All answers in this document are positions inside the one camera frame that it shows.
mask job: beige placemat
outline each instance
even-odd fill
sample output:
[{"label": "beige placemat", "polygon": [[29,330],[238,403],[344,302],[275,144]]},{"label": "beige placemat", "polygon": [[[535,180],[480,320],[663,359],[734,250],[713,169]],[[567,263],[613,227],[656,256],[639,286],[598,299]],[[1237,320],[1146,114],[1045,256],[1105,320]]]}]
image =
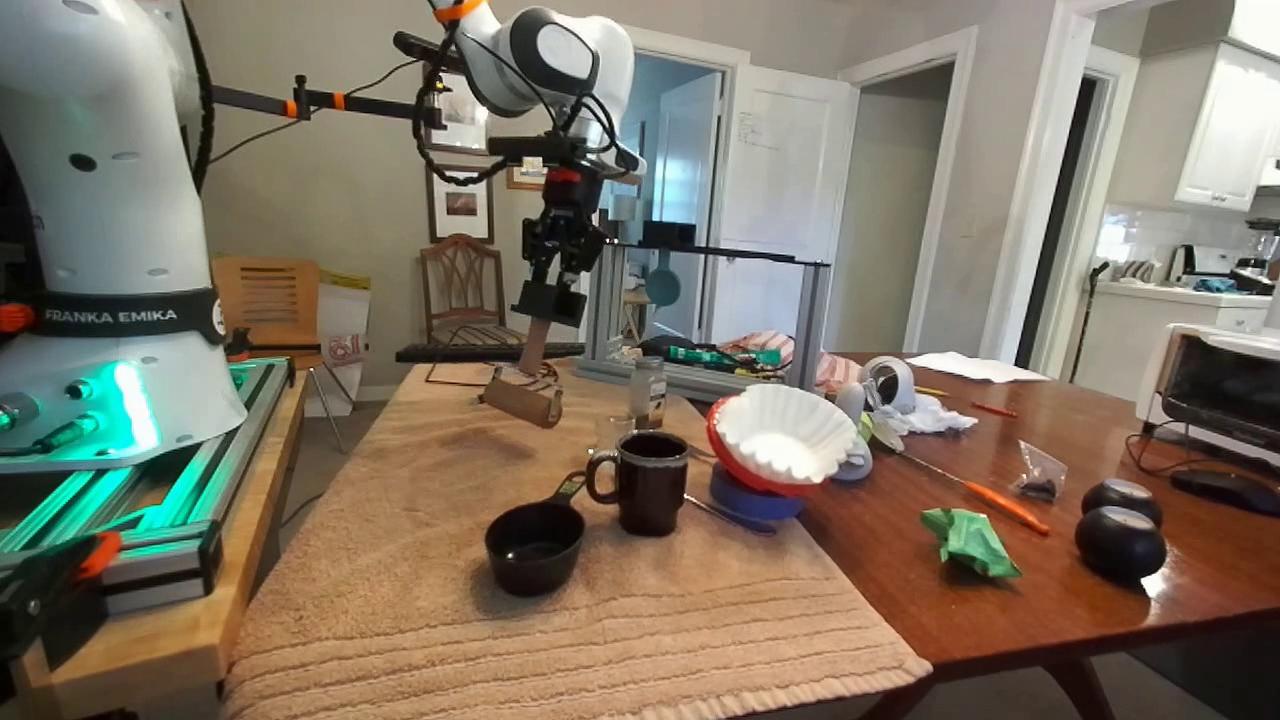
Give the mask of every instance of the beige placemat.
[{"label": "beige placemat", "polygon": [[576,576],[505,596],[489,521],[548,494],[617,394],[570,387],[555,433],[472,394],[405,378],[250,600],[226,715],[738,715],[929,672],[800,523],[684,506],[635,539],[576,494]]}]

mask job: chair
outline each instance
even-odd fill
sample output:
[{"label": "chair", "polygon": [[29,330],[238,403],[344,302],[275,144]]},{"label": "chair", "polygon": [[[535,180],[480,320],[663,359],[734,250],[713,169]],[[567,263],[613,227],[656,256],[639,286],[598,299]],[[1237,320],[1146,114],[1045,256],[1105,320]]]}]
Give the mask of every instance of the chair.
[{"label": "chair", "polygon": [[515,348],[505,256],[480,236],[442,236],[421,250],[429,348]]},{"label": "chair", "polygon": [[214,256],[210,263],[224,326],[242,357],[289,357],[293,369],[322,376],[357,403],[319,348],[319,269],[311,260]]}]

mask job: wooden table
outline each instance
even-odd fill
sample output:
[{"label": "wooden table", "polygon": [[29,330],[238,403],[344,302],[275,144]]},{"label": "wooden table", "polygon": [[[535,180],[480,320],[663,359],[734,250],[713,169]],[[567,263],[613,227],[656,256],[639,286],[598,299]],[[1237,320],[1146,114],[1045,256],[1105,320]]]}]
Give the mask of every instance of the wooden table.
[{"label": "wooden table", "polygon": [[257,445],[249,475],[224,523],[224,560],[204,600],[111,614],[57,672],[30,672],[20,703],[0,715],[210,715],[226,677],[226,643],[272,551],[275,514],[301,434],[306,378],[293,378]]},{"label": "wooden table", "polygon": [[[1020,441],[1066,465],[1066,485],[1045,510],[1051,536],[988,510],[1020,563],[1020,576],[1002,587],[941,571],[921,510],[983,503],[898,455],[874,451],[871,481],[827,485],[809,503],[809,531],[878,614],[934,664],[929,682],[1045,664],[1074,708],[1105,710],[1098,682],[1079,660],[1280,620],[1280,521],[1176,490],[1166,475],[1140,471],[1129,458],[1129,441],[1140,428],[1132,403],[1071,382],[974,382],[941,373],[921,373],[921,382],[934,387],[948,409],[981,417],[981,424],[960,434],[909,434],[909,451],[994,486],[1020,475]],[[1140,458],[1142,469],[1170,469],[1206,455],[1151,441]],[[1079,494],[1105,475],[1142,485],[1164,506],[1166,563],[1140,587],[1109,582],[1074,557]],[[878,710],[913,708],[929,682],[892,696]]]}]

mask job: kitchen cabinet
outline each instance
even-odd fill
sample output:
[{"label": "kitchen cabinet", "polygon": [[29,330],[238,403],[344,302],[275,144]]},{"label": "kitchen cabinet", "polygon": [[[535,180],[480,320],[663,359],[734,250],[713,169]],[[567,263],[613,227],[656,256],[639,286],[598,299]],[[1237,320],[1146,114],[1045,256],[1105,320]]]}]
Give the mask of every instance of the kitchen cabinet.
[{"label": "kitchen cabinet", "polygon": [[1113,201],[1245,211],[1280,155],[1280,61],[1226,44],[1210,5],[1164,5],[1146,44]]},{"label": "kitchen cabinet", "polygon": [[1267,297],[1238,293],[1098,282],[1079,339],[1074,382],[1137,401],[1166,325],[1257,330],[1267,302]]}]

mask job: door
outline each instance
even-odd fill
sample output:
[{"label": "door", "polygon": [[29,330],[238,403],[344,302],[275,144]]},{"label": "door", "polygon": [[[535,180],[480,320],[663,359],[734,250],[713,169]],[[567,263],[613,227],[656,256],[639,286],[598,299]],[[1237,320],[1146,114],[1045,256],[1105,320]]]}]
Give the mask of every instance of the door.
[{"label": "door", "polygon": [[[709,245],[713,187],[715,187],[715,137],[721,137],[721,73],[694,76],[660,96],[652,218],[694,224],[694,245]],[[652,308],[649,330],[705,339],[698,256],[652,250],[649,273],[656,269],[677,273],[681,297],[663,308]]]},{"label": "door", "polygon": [[[734,79],[715,245],[831,263],[842,216],[847,144],[847,83],[743,67]],[[760,260],[721,260],[713,269],[713,339],[760,326],[795,330],[800,269]]]}]

